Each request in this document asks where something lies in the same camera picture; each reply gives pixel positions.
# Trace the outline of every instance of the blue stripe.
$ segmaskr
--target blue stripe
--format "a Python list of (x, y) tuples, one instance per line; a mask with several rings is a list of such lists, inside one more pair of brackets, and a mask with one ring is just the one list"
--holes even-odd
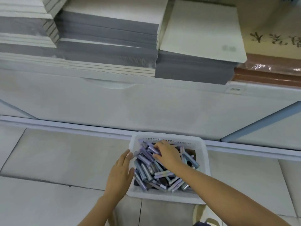
[(1, 99), (0, 99), (0, 103), (6, 105), (7, 107), (10, 107), (11, 109), (17, 110), (18, 112), (20, 112), (20, 113), (22, 113), (22, 114), (24, 114), (24, 115), (26, 115), (26, 116), (28, 116), (28, 117), (30, 117), (30, 118), (32, 118), (32, 119), (38, 120), (38, 118), (36, 118), (36, 117), (30, 115), (29, 113), (27, 113), (27, 112), (25, 112), (25, 111), (23, 111), (23, 110), (17, 108), (16, 106), (13, 106), (13, 105), (9, 104), (9, 103), (7, 103), (7, 102), (1, 100)]
[(248, 126), (245, 126), (244, 128), (239, 129), (236, 132), (233, 132), (233, 133), (225, 136), (224, 138), (221, 138), (221, 141), (222, 142), (230, 142), (230, 141), (236, 140), (242, 136), (245, 136), (245, 135), (255, 132), (259, 129), (267, 127), (271, 124), (274, 124), (280, 120), (283, 120), (287, 117), (295, 115), (299, 112), (301, 112), (301, 101), (297, 101), (294, 104), (291, 104), (271, 115), (268, 115), (265, 118), (262, 118)]

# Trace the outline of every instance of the hand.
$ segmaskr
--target hand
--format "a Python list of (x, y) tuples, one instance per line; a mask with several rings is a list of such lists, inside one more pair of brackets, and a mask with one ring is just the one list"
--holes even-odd
[(179, 151), (166, 140), (156, 143), (155, 148), (160, 150), (162, 156), (154, 154), (153, 157), (159, 160), (167, 170), (176, 174), (176, 169), (183, 164)]
[(130, 150), (126, 150), (116, 161), (109, 174), (103, 195), (114, 197), (118, 202), (124, 197), (134, 176), (134, 168), (129, 170), (132, 157)]

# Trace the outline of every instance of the pile of pens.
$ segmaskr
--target pile of pens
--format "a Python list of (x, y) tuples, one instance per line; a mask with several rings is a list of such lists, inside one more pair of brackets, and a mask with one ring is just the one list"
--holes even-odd
[[(176, 190), (187, 190), (189, 185), (177, 177), (171, 171), (168, 171), (160, 161), (154, 159), (153, 154), (161, 155), (160, 151), (154, 147), (154, 143), (144, 139), (139, 139), (141, 147), (139, 151), (134, 152), (136, 157), (134, 164), (136, 166), (134, 185), (139, 185), (143, 191), (157, 189), (161, 191), (175, 192)], [(186, 152), (180, 145), (174, 145), (179, 151), (183, 163), (197, 169), (200, 165), (194, 160), (194, 155)]]

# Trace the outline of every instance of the shiny plastic wrapping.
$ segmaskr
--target shiny plastic wrapping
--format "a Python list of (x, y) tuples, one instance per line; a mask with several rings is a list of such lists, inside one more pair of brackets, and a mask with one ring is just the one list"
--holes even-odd
[(301, 60), (257, 54), (247, 54), (247, 58), (248, 60), (239, 64), (238, 68), (301, 76)]

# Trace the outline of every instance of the stack of notebooks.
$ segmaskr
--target stack of notebooks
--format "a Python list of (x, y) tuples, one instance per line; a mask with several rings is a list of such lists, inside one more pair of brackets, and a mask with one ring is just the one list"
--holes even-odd
[(65, 2), (0, 0), (0, 59), (62, 66), (53, 18)]
[(155, 77), (226, 84), (246, 59), (235, 7), (176, 0)]
[(73, 68), (154, 76), (168, 0), (70, 0), (55, 17)]

